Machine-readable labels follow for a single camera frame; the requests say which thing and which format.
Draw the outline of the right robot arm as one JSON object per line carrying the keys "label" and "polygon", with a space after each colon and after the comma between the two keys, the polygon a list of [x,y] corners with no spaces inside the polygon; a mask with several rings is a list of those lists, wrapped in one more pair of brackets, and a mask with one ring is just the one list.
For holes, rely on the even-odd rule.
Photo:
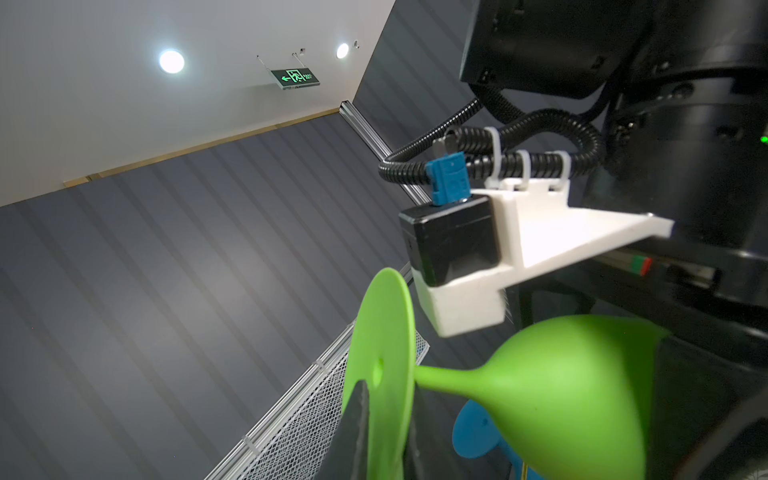
{"label": "right robot arm", "polygon": [[650,479],[767,469],[767,5],[763,1],[482,1],[461,78],[599,99],[607,157],[582,205],[671,219],[667,239],[538,286],[669,331],[655,355]]}

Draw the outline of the green wine glass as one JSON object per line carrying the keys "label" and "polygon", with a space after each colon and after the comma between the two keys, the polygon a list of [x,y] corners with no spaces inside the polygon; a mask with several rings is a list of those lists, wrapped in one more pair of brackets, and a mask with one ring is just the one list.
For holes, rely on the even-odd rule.
{"label": "green wine glass", "polygon": [[639,318],[571,315],[508,339],[482,366],[416,360],[413,304],[403,276],[381,270],[353,328],[343,396],[369,391],[367,475],[403,475],[417,388],[462,396],[489,413],[503,439],[547,479],[642,479],[654,356],[666,331]]}

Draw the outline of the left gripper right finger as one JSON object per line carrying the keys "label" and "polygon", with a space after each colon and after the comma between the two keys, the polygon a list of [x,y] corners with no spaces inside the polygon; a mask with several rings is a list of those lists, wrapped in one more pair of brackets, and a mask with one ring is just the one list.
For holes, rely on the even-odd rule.
{"label": "left gripper right finger", "polygon": [[416,389],[405,447],[405,478],[460,479],[459,467],[437,434],[427,399]]}

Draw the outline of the blue wine glass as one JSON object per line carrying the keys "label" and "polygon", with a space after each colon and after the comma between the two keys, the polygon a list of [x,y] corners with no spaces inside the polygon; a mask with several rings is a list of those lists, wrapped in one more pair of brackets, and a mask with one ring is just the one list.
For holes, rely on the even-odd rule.
{"label": "blue wine glass", "polygon": [[467,459],[482,457],[498,448],[511,464],[510,479],[543,479],[502,438],[486,409],[473,400],[464,404],[454,422],[452,446],[460,457]]}

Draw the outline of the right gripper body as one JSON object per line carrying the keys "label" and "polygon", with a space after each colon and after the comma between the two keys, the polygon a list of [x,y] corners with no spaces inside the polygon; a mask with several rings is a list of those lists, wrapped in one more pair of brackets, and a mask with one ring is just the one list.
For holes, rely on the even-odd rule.
{"label": "right gripper body", "polygon": [[637,249],[614,250],[516,286],[517,324],[533,295],[598,301],[669,331],[655,349],[648,479],[744,479],[767,468],[767,311],[710,292],[717,270]]}

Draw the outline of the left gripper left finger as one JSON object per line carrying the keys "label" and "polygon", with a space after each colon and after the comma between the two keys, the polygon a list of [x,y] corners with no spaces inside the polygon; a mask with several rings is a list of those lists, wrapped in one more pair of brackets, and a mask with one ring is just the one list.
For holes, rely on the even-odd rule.
{"label": "left gripper left finger", "polygon": [[370,395],[367,383],[355,384],[315,480],[367,478]]}

